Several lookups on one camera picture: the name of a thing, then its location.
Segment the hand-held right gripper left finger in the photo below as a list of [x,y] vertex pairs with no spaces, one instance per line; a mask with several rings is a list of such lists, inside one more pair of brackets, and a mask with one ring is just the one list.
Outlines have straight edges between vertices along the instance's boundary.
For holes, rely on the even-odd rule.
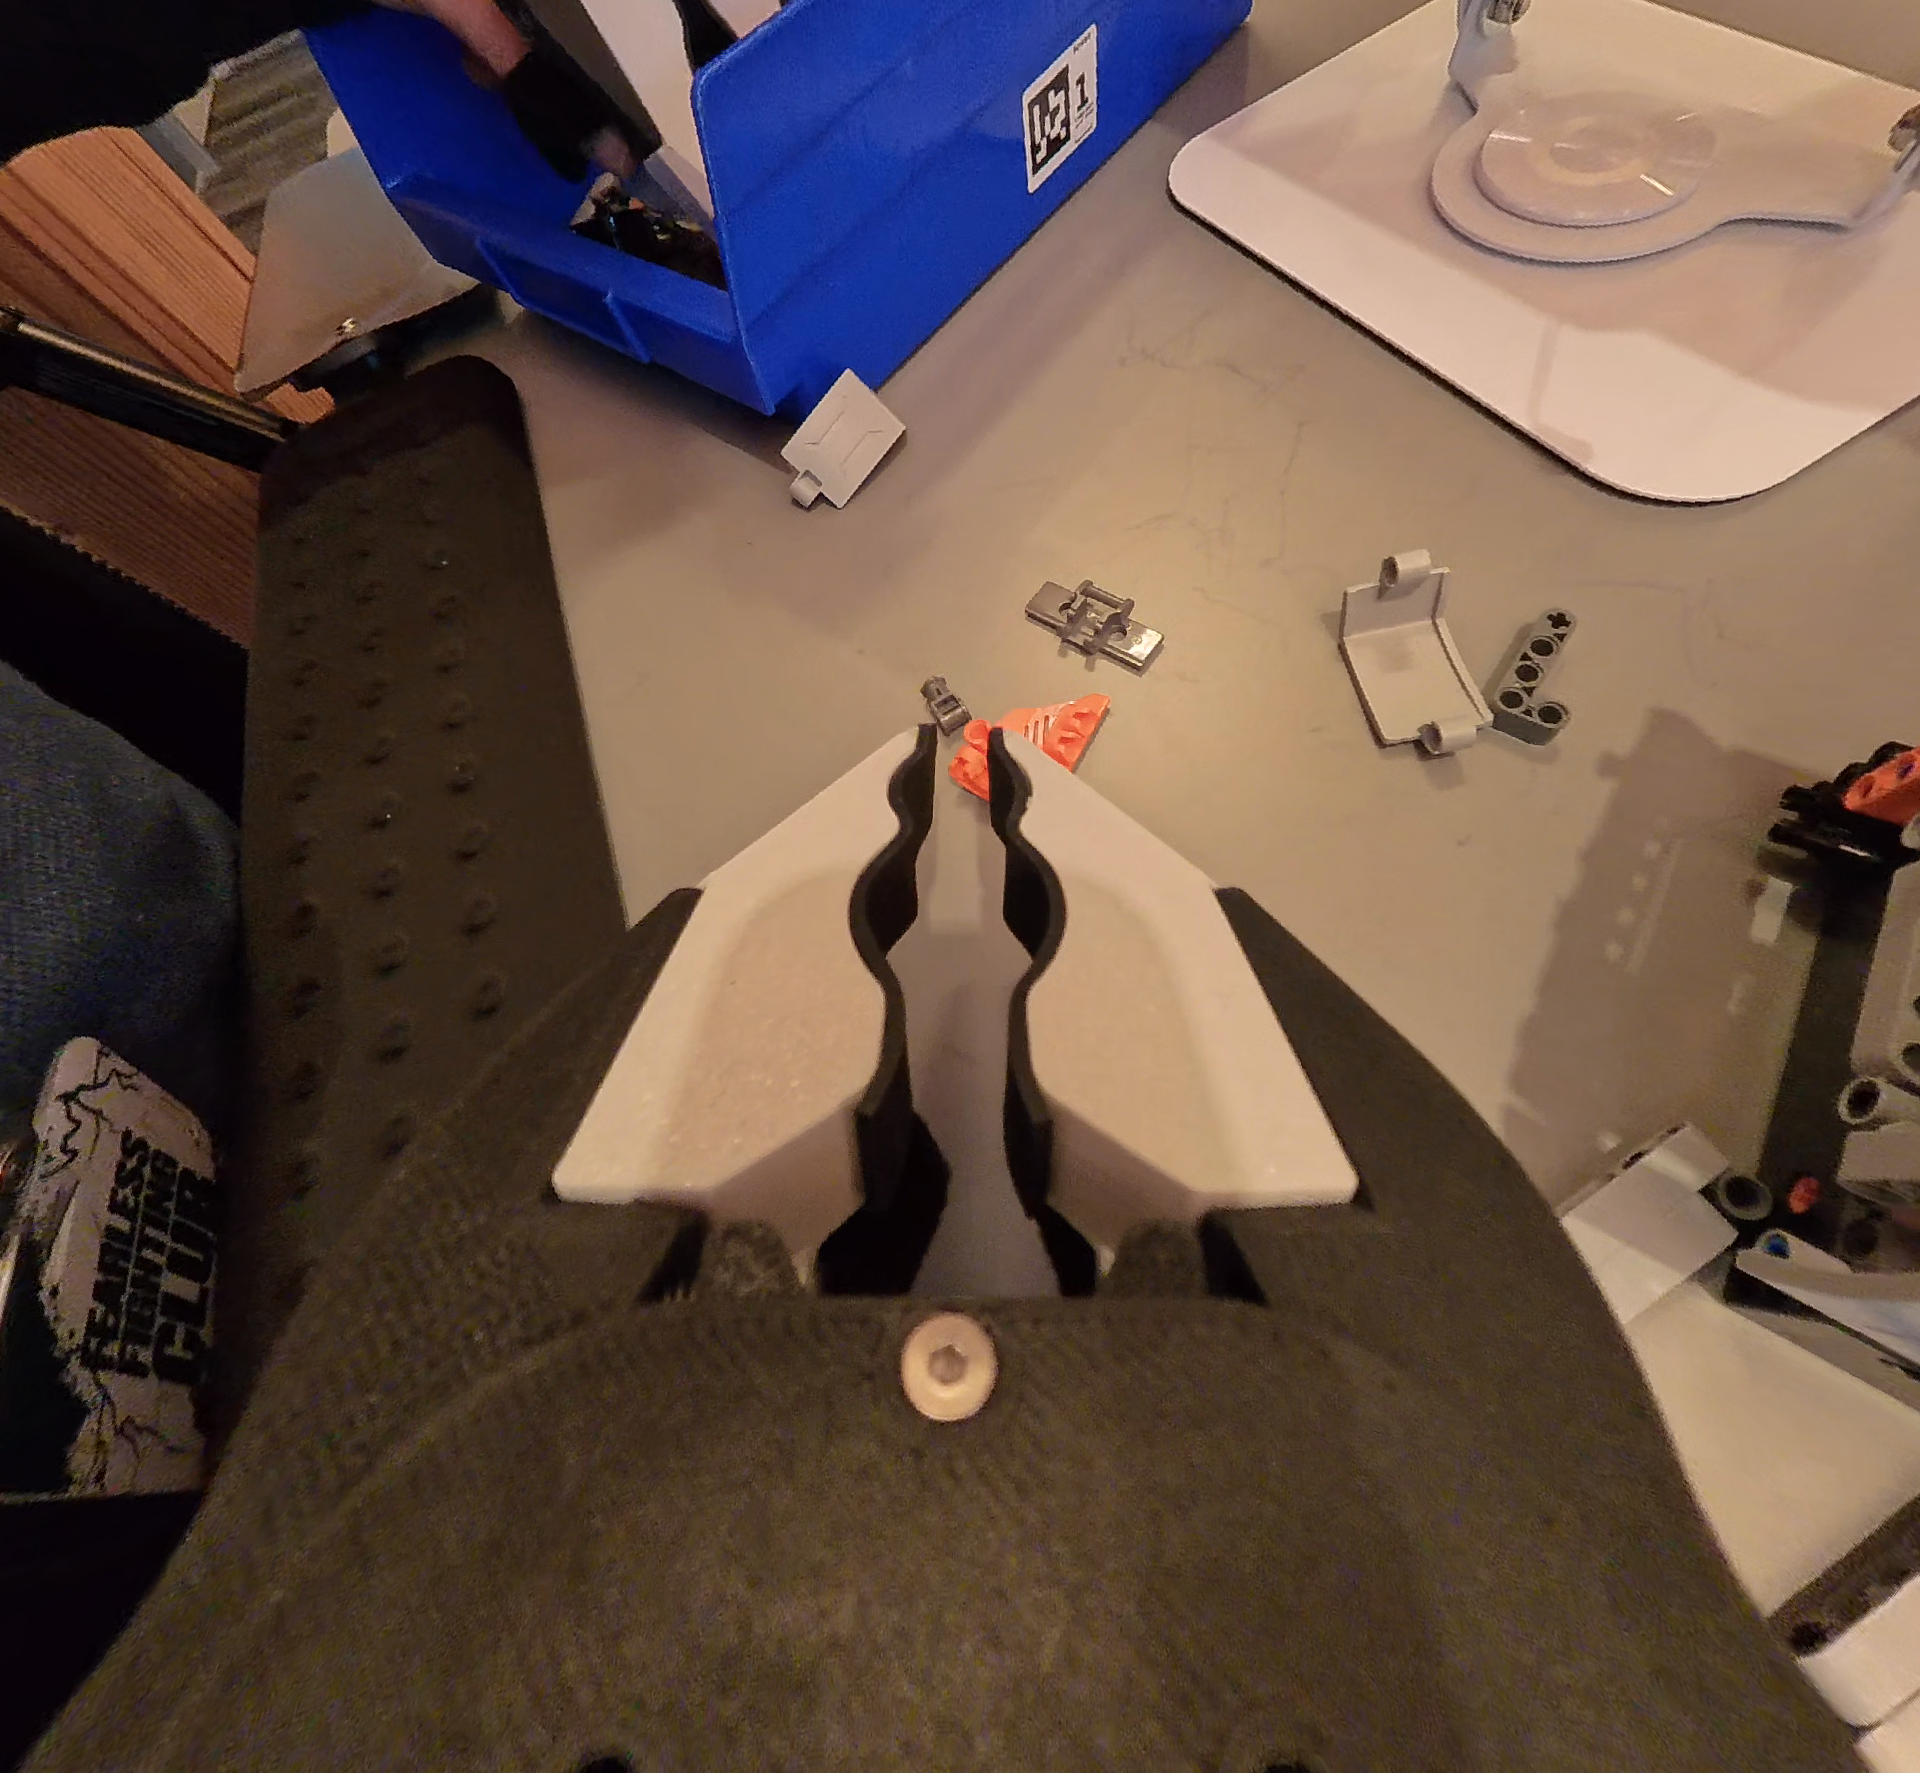
[[889,953],[937,730],[904,730],[712,868],[548,1176],[566,1202],[774,1228],[825,1292],[910,1292],[947,1207]]

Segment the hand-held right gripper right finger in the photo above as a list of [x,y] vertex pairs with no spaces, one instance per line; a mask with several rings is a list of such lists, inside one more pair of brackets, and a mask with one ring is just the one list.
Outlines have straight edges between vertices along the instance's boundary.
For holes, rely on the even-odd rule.
[[1026,953],[1005,1161],[1059,1290],[1091,1292],[1138,1222],[1356,1202],[1212,877],[1020,735],[989,735],[989,822]]

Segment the pile of toy building pieces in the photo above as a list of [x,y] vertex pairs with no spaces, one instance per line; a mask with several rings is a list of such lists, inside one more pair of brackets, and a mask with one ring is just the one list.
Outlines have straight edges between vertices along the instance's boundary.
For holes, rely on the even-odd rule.
[[727,274],[712,229],[674,201],[652,201],[613,173],[594,176],[569,229],[594,248],[681,274],[725,291]]

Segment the blue tagged storage bin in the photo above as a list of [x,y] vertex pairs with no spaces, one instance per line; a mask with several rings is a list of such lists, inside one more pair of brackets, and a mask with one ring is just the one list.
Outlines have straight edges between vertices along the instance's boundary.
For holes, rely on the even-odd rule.
[[882,385],[1252,0],[790,0],[691,80],[712,287],[573,229],[560,179],[450,34],[374,9],[307,31],[422,248],[535,316],[754,412]]

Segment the orange wedge piece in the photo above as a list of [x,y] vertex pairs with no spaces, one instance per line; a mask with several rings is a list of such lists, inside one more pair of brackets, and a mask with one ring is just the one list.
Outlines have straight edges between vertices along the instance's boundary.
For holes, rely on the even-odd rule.
[[947,766],[947,778],[976,801],[989,801],[989,735],[1026,740],[1062,768],[1077,772],[1092,735],[1111,710],[1107,693],[1087,693],[1055,704],[1015,709],[1002,719],[969,719],[960,729],[960,746]]

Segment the toy brick robot model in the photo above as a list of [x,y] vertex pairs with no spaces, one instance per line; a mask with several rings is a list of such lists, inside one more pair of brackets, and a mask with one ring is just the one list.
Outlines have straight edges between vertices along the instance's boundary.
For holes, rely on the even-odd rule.
[[1766,830],[1812,894],[1759,1162],[1693,1126],[1562,1209],[1618,1320],[1683,1281],[1916,1410],[1916,748],[1786,785]]

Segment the dark grey track link piece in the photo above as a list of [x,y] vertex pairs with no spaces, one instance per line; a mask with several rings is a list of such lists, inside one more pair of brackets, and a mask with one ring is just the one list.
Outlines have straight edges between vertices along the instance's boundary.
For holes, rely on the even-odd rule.
[[1115,596],[1092,582],[1041,585],[1023,602],[1023,619],[1046,631],[1065,651],[1087,660],[1104,660],[1128,674],[1141,674],[1164,638],[1141,624],[1130,596]]

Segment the grey square panel piece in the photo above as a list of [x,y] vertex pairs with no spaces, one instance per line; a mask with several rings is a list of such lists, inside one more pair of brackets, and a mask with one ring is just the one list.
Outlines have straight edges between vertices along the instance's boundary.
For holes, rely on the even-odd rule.
[[845,369],[779,451],[790,470],[790,503],[809,510],[825,500],[843,510],[904,435],[904,421]]

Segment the light grey curved panel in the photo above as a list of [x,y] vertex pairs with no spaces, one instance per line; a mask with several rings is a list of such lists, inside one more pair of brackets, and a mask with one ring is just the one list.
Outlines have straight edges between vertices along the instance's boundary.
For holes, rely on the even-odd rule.
[[1494,719],[1445,624],[1448,568],[1423,549],[1341,594],[1339,645],[1380,748],[1459,755]]

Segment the dark grey angled beam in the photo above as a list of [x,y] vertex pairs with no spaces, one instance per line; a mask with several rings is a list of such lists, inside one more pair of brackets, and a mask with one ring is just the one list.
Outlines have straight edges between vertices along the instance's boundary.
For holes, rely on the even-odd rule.
[[1485,686],[1494,735],[1529,748],[1546,748],[1562,735],[1570,709],[1552,697],[1552,676],[1570,632],[1573,612],[1569,607],[1549,607],[1517,632]]

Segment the wooden cabinet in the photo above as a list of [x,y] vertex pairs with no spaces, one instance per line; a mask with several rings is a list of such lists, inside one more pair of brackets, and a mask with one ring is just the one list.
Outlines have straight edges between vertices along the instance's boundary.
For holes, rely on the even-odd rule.
[[[130,129],[88,129],[3,169],[3,301],[233,389],[252,252]],[[252,638],[255,476],[109,421],[3,394],[3,506]]]

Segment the black metal rod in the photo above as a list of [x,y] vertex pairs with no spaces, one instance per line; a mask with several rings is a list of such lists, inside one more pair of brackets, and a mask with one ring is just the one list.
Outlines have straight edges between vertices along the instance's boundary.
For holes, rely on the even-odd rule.
[[3,307],[3,389],[19,389],[119,428],[174,442],[216,464],[265,470],[295,421],[196,385]]

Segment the black white printed cloth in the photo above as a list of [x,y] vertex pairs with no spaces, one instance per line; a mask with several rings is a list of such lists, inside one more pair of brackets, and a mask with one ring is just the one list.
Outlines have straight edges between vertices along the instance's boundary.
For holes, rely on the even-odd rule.
[[66,1043],[3,1155],[3,1503],[200,1486],[216,1227],[200,1119]]

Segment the white tablet stand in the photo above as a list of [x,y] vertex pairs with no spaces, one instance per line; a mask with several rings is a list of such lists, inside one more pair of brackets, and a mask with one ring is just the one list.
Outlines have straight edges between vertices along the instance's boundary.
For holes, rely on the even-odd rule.
[[1648,0],[1428,0],[1172,201],[1592,480],[1773,490],[1916,399],[1916,91]]

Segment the metal bracket plate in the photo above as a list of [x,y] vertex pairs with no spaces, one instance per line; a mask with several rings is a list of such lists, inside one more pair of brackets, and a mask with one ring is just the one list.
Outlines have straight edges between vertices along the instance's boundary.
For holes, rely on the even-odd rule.
[[233,392],[309,389],[475,287],[419,244],[361,149],[330,156],[268,198]]

